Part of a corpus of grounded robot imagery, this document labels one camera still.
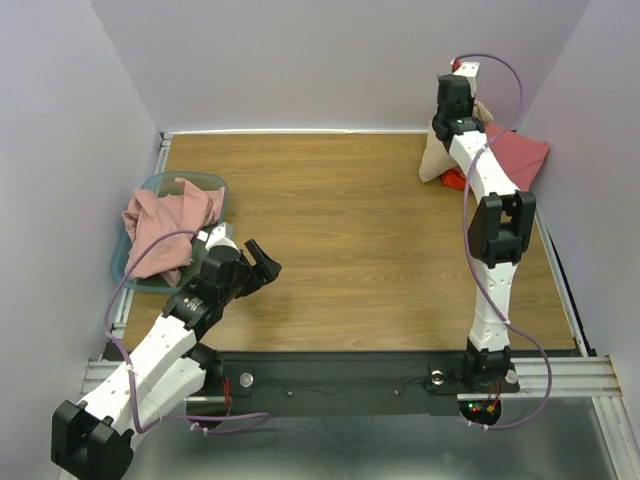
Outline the beige t shirt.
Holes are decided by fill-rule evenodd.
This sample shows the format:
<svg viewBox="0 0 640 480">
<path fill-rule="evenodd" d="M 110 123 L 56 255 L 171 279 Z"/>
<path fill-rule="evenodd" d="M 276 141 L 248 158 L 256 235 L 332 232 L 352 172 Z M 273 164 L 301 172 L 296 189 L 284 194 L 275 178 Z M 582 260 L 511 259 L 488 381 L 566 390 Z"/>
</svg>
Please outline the beige t shirt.
<svg viewBox="0 0 640 480">
<path fill-rule="evenodd" d="M 479 118 L 483 125 L 488 125 L 494 121 L 490 110 L 478 100 L 475 101 L 473 115 Z M 428 183 L 451 169 L 456 173 L 460 173 L 458 164 L 437 139 L 432 125 L 429 125 L 426 146 L 418 171 L 419 178 L 422 183 Z"/>
</svg>

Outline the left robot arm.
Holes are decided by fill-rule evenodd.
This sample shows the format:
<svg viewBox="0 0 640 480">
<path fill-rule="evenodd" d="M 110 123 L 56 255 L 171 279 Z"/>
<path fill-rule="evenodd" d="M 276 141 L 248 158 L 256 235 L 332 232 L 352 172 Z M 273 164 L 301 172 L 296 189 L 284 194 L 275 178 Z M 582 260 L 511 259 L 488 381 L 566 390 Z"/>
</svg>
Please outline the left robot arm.
<svg viewBox="0 0 640 480">
<path fill-rule="evenodd" d="M 275 281 L 282 266 L 253 241 L 209 246 L 147 336 L 94 390 L 53 413 L 51 460 L 78 479 L 121 479 L 146 434 L 190 394 L 215 392 L 219 356 L 201 344 L 233 300 Z"/>
</svg>

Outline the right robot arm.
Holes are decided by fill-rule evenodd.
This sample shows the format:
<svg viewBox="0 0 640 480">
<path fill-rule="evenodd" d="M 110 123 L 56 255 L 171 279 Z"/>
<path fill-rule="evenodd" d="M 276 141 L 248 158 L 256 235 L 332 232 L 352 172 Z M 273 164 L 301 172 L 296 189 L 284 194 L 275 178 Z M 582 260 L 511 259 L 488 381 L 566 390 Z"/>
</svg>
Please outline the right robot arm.
<svg viewBox="0 0 640 480">
<path fill-rule="evenodd" d="M 432 128 L 477 202 L 472 218 L 463 207 L 465 255 L 477 286 L 474 319 L 460 370 L 452 374 L 469 392 L 493 385 L 510 370 L 511 288 L 536 210 L 535 196 L 521 191 L 496 159 L 484 125 L 473 115 L 474 103 L 474 78 L 457 73 L 438 78 Z"/>
</svg>

